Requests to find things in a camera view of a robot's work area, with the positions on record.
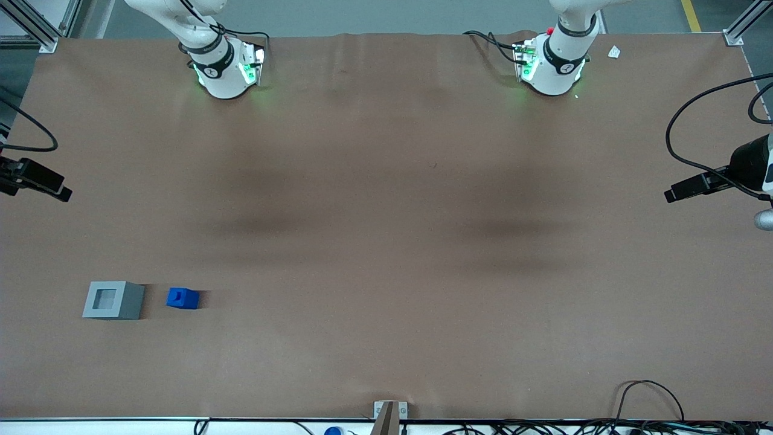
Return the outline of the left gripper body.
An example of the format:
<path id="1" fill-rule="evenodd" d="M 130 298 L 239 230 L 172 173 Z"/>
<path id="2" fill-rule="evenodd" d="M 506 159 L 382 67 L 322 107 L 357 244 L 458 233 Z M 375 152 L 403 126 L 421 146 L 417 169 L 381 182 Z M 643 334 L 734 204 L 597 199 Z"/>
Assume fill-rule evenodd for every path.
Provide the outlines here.
<path id="1" fill-rule="evenodd" d="M 754 192 L 771 193 L 771 168 L 771 135 L 767 134 L 735 149 L 727 177 Z"/>

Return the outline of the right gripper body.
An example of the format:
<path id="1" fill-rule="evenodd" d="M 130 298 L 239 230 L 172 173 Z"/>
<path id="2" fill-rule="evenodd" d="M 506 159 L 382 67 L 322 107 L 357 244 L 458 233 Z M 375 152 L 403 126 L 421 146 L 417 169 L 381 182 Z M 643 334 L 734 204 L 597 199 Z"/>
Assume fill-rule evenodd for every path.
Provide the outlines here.
<path id="1" fill-rule="evenodd" d="M 6 157 L 1 157 L 1 192 L 5 195 L 16 196 L 23 188 L 18 174 L 20 163 Z"/>

